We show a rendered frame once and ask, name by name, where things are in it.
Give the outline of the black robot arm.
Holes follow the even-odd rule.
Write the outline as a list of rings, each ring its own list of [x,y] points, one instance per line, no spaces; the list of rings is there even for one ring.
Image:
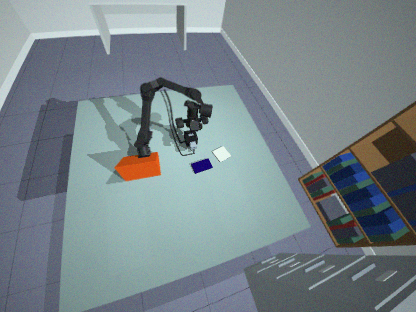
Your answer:
[[[211,118],[213,105],[203,103],[201,99],[201,93],[197,89],[183,87],[165,78],[159,78],[147,84],[142,84],[140,87],[140,95],[142,98],[141,128],[138,132],[137,140],[134,143],[135,148],[137,148],[139,156],[138,158],[149,157],[151,154],[148,145],[150,143],[150,139],[152,138],[152,131],[150,130],[151,105],[155,96],[155,92],[160,90],[162,87],[172,89],[173,91],[181,93],[189,99],[191,98],[200,103],[198,104],[188,99],[185,100],[184,106],[188,107],[187,112],[189,115],[197,115],[199,109],[199,113],[201,116]],[[190,118],[188,120],[188,123],[190,125],[191,132],[201,130],[203,127],[202,123],[199,122],[198,118]]]

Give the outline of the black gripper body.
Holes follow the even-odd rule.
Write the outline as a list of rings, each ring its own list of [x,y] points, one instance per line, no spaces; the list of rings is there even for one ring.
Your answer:
[[[189,114],[188,114],[188,112],[187,112],[187,119],[182,119],[182,117],[180,117],[180,118],[176,118],[176,119],[175,119],[176,126],[177,126],[177,128],[183,128],[183,127],[184,127],[184,123],[186,123],[186,126],[190,126],[190,125],[189,125],[189,123],[188,123],[188,120],[189,120],[190,118],[192,118],[192,119],[196,119],[196,118],[198,118],[198,119],[199,119],[199,122],[201,122],[201,121],[202,121],[202,124],[208,124],[208,122],[209,122],[208,117],[201,116],[201,115],[200,115],[200,117],[201,117],[201,118],[198,118],[198,114],[197,114],[197,115],[195,115],[195,116],[191,116],[191,115],[189,115]]]

